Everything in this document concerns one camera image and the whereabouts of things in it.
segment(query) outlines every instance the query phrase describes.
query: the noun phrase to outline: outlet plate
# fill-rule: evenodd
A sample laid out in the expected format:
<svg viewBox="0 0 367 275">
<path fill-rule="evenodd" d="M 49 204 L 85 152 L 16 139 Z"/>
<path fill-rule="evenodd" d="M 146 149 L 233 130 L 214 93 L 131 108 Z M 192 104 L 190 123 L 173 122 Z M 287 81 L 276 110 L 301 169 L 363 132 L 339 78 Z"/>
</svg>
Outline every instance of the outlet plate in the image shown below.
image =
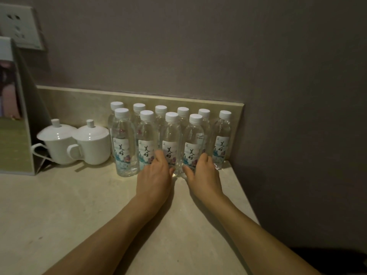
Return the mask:
<svg viewBox="0 0 367 275">
<path fill-rule="evenodd" d="M 14 39 L 19 48 L 44 50 L 30 6 L 0 4 L 0 29 Z"/>
</svg>

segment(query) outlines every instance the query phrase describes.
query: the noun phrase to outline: backsplash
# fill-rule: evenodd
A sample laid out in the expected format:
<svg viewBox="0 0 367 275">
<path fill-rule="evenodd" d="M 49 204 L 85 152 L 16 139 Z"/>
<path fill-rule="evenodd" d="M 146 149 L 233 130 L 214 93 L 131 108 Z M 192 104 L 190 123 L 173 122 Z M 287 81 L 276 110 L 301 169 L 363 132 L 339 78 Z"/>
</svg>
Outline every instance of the backsplash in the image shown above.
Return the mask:
<svg viewBox="0 0 367 275">
<path fill-rule="evenodd" d="M 232 112 L 232 135 L 226 158 L 231 155 L 234 135 L 240 121 L 243 103 L 188 99 L 180 97 L 139 95 L 123 92 L 105 92 L 85 89 L 69 89 L 61 87 L 38 86 L 39 93 L 51 115 L 63 124 L 81 127 L 87 119 L 93 119 L 95 124 L 107 127 L 108 116 L 111 113 L 110 103 L 121 101 L 124 107 L 133 111 L 134 103 L 146 104 L 147 110 L 154 111 L 156 105 L 167 106 L 168 112 L 177 112 L 184 106 L 190 109 L 190 114 L 197 114 L 201 108 L 210 110 L 210 119 L 216 119 L 221 110 Z"/>
</svg>

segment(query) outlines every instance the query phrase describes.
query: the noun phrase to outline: gray wall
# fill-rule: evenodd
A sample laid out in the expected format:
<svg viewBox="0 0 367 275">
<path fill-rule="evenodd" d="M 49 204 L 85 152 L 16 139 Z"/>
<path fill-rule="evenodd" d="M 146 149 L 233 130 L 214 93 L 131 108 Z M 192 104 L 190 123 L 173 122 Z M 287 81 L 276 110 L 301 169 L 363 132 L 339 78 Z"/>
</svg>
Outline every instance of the gray wall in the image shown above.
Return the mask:
<svg viewBox="0 0 367 275">
<path fill-rule="evenodd" d="M 0 1 L 38 12 L 38 84 L 244 102 L 231 162 L 263 227 L 367 252 L 363 0 Z"/>
</svg>

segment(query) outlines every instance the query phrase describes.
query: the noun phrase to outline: forearm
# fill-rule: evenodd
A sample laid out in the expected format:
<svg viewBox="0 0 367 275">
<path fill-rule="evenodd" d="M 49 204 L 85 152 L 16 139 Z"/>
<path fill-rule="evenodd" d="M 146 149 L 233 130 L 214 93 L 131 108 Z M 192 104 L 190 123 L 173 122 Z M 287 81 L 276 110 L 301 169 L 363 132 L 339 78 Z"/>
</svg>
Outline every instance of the forearm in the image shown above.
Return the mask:
<svg viewBox="0 0 367 275">
<path fill-rule="evenodd" d="M 154 216 L 142 199 L 132 198 L 111 221 L 44 275 L 112 274 L 136 234 Z"/>
<path fill-rule="evenodd" d="M 208 204 L 254 275 L 319 274 L 287 246 L 243 214 L 226 197 Z"/>
</svg>

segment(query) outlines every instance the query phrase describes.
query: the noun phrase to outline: beige countertop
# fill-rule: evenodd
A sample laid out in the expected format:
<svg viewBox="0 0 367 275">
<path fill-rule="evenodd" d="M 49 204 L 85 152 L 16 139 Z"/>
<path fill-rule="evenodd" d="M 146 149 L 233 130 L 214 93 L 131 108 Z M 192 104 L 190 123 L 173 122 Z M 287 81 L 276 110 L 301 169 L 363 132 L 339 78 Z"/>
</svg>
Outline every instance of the beige countertop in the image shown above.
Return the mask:
<svg viewBox="0 0 367 275">
<path fill-rule="evenodd" d="M 219 173 L 224 193 L 258 223 L 229 163 Z M 0 174 L 0 274 L 42 274 L 116 215 L 135 186 L 136 176 L 117 176 L 112 161 L 54 166 L 36 176 Z M 178 178 L 116 274 L 229 275 L 244 268 L 227 233 Z"/>
</svg>

